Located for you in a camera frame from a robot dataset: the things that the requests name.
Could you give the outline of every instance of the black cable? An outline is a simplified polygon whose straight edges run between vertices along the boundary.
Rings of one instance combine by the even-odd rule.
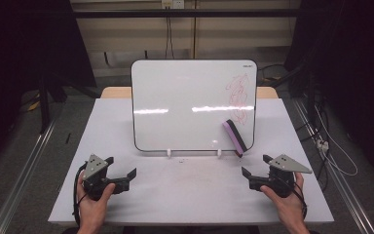
[[[308,137],[305,137],[305,138],[302,138],[302,139],[300,139],[300,142],[303,142],[303,141],[305,141],[305,140],[308,140],[308,139],[310,139],[310,138],[313,138],[313,139],[316,139],[316,136],[318,135],[318,132],[315,132],[313,135],[311,135],[311,136],[308,136]]]
[[[328,130],[329,129],[329,118],[327,116],[327,112],[324,109],[325,104],[326,104],[325,97],[322,94],[316,94],[316,95],[320,95],[321,99],[320,99],[320,101],[316,101],[315,107],[318,110],[319,117],[321,119],[325,120],[324,123],[323,123],[324,126],[323,125],[320,125],[320,126],[326,128]],[[326,133],[324,140],[327,142],[327,150],[325,152],[325,157],[324,158],[322,158],[320,156],[320,151],[317,147],[317,152],[318,152],[318,155],[320,156],[320,159],[321,159],[321,163],[320,163],[319,170],[318,170],[318,175],[316,176],[317,181],[320,180],[320,176],[321,176],[321,173],[323,172],[323,169],[325,171],[325,183],[324,183],[323,188],[321,189],[322,192],[324,192],[326,190],[327,184],[328,184],[328,171],[327,171],[327,168],[325,167],[325,163],[326,163],[327,158],[329,157],[329,153],[330,153],[330,142],[329,142],[328,133]]]
[[[167,50],[168,50],[168,35],[169,35],[169,28],[168,28],[168,18],[166,18],[166,25],[167,25],[167,41],[166,41],[166,55],[165,55],[165,59],[167,59]]]
[[[306,205],[306,202],[305,202],[305,196],[303,195],[303,191],[302,191],[302,188],[296,183],[294,182],[294,185],[296,185],[299,190],[300,190],[300,193],[299,194],[298,192],[296,192],[296,190],[294,189],[294,187],[290,187],[290,185],[288,185],[286,183],[286,181],[284,181],[282,178],[278,177],[277,175],[274,175],[272,174],[272,176],[274,176],[275,178],[277,178],[280,182],[282,182],[286,187],[288,187],[290,189],[290,191],[296,195],[297,198],[299,198],[300,202],[302,203],[302,215],[303,215],[303,218],[306,217],[306,215],[308,214],[308,205]]]
[[[299,130],[301,130],[303,127],[305,127],[305,126],[307,126],[307,125],[309,125],[309,122],[306,123],[306,124],[304,124],[304,125],[302,125],[302,126],[300,126],[300,127],[297,127],[296,129],[294,129],[294,131],[295,131],[295,132],[298,132]]]
[[[108,66],[111,66],[109,61],[108,61],[108,56],[107,56],[107,53],[104,52],[104,60],[105,60],[105,63],[108,65]]]
[[[83,200],[83,198],[87,195],[85,195],[84,197],[82,197],[80,199],[79,202],[77,202],[77,186],[78,186],[78,178],[80,177],[80,174],[81,174],[81,171],[85,169],[85,167],[87,166],[87,162],[85,162],[85,164],[83,166],[81,166],[79,169],[78,169],[78,172],[77,174],[75,175],[75,181],[74,181],[74,213],[72,215],[74,215],[75,217],[75,222],[77,222],[78,226],[80,225],[81,223],[81,219],[80,219],[80,210],[79,210],[79,204],[80,202]]]
[[[171,55],[172,55],[172,59],[175,59],[174,58],[174,49],[172,48],[172,31],[171,31],[171,19],[168,18],[168,32],[169,32],[169,44],[171,45]]]

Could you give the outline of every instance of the floor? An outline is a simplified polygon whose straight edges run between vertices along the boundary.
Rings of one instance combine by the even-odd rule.
[[[264,67],[283,63],[286,51],[287,48],[249,49],[234,52],[231,50],[209,51],[203,53],[203,59],[253,59],[257,61],[259,67]],[[186,56],[183,52],[175,54],[180,55],[181,58]],[[113,58],[109,60],[110,65],[104,63],[103,54],[90,55],[98,83],[98,88],[93,89],[96,92],[100,92],[103,87],[128,86],[131,83],[128,74],[126,75],[126,70],[129,69],[128,64],[131,62],[127,61],[126,65],[122,65],[118,63],[120,59],[123,59],[120,55],[114,53],[109,53],[109,55]],[[143,54],[137,54],[132,55],[131,58],[142,59],[140,58],[142,56]],[[271,67],[259,74],[264,74],[266,77],[276,77],[283,74],[283,70]],[[26,111],[27,106],[23,106],[19,110],[19,116],[10,135],[3,144],[0,152],[0,215],[9,198],[8,204],[12,204],[13,208],[4,214],[7,215],[7,218],[0,225],[0,233],[62,233],[65,230],[64,227],[48,223],[47,220],[86,127],[94,100],[71,88],[65,87],[64,89],[68,93],[65,103],[50,101],[51,114],[56,122],[46,138],[46,146],[39,150],[38,158],[31,162],[31,152],[37,150],[34,145],[38,140],[42,140],[39,138],[41,128],[39,108]],[[315,144],[309,138],[308,129],[304,127],[303,113],[300,113],[300,105],[303,105],[306,99],[290,97],[286,84],[278,87],[277,92],[286,106],[293,126],[302,140],[302,146],[317,175],[320,170],[321,158]],[[29,99],[35,94],[36,92],[32,91],[26,93],[23,98]],[[360,147],[350,140],[349,133],[346,133],[337,115],[332,112],[331,106],[325,106],[325,110],[329,119],[328,130],[331,132],[332,138],[352,157],[358,172],[354,176],[342,175],[342,179],[347,182],[348,187],[341,186],[338,182],[340,177],[334,176],[332,173],[334,167],[326,164],[327,170],[321,173],[318,182],[324,190],[323,194],[335,221],[309,227],[320,233],[374,233],[374,168],[369,165]],[[339,168],[347,173],[354,172],[353,163],[346,155],[335,146],[334,142],[331,142],[330,145],[331,155]],[[26,164],[30,164],[32,169],[27,173],[23,171]],[[18,183],[19,175],[25,174],[27,176],[24,183]],[[14,196],[11,194],[16,184],[19,187],[23,185],[23,189],[13,199]],[[348,193],[354,194],[355,197],[351,200],[346,198],[344,190],[349,190]],[[357,224],[359,220],[367,219],[369,224],[365,224],[365,228]],[[260,226],[260,231],[263,234],[287,233],[280,224]],[[105,226],[101,231],[101,233],[121,232],[122,227],[116,226]],[[148,232],[163,233],[152,228],[147,228],[145,233]],[[208,230],[208,232],[221,233],[220,230]],[[241,231],[236,229],[230,233],[241,233]]]

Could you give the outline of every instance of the wall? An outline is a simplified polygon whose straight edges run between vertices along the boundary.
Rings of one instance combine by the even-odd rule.
[[[300,0],[185,0],[186,9],[288,9]],[[71,0],[79,10],[161,9],[157,0]],[[77,19],[88,53],[164,50],[166,19]],[[290,46],[295,19],[171,19],[175,50],[199,58],[202,49]]]

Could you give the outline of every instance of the human hand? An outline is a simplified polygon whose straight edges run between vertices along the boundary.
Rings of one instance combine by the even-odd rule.
[[[296,184],[298,185],[295,185],[294,189],[302,196],[304,179],[300,173],[294,174],[296,176]],[[261,186],[260,190],[275,204],[281,223],[290,233],[309,233],[303,217],[302,202],[294,193],[291,193],[286,198],[282,198],[266,185]]]
[[[115,184],[108,184],[105,187],[101,198],[98,201],[94,201],[84,191],[82,185],[83,175],[84,172],[80,174],[77,183],[77,200],[79,201],[82,199],[79,204],[81,225],[78,234],[94,234],[99,232],[104,223],[108,199],[114,192]]]

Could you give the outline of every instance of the table surface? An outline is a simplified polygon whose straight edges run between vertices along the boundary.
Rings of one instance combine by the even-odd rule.
[[[125,90],[131,95],[131,89]],[[179,152],[168,158],[161,152],[146,153],[134,147],[128,96],[111,98],[103,94],[103,97],[95,102],[49,222],[74,223],[71,215],[74,176],[92,153],[104,159],[115,158],[108,168],[109,178],[125,176],[137,168],[130,191],[113,195],[109,201],[105,222],[117,225],[277,223],[274,205],[263,193],[248,189],[241,167],[254,176],[267,176],[269,167],[262,155],[277,157],[284,153],[311,168],[281,99],[257,100],[255,144],[242,158],[232,152],[223,152],[220,158],[214,152]],[[304,178],[309,206],[306,221],[333,221],[315,175]]]
[[[272,87],[257,87],[257,98],[279,98]],[[131,98],[131,87],[107,87],[101,98]]]

